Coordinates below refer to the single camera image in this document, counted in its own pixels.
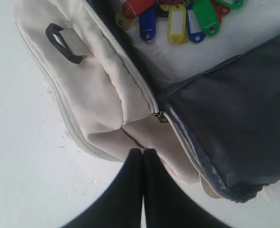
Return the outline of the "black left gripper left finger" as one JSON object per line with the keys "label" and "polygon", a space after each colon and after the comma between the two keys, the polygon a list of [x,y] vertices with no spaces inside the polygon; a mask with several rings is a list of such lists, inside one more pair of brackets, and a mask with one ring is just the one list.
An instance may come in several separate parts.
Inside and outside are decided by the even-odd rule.
{"label": "black left gripper left finger", "polygon": [[142,152],[131,149],[103,194],[65,228],[139,228],[142,215]]}

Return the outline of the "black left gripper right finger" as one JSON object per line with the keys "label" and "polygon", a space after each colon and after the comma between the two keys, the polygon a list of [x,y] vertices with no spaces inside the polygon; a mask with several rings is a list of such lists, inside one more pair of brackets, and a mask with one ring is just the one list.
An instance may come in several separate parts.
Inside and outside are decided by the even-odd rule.
{"label": "black left gripper right finger", "polygon": [[143,151],[143,197],[148,228],[228,228],[189,198],[154,149]]}

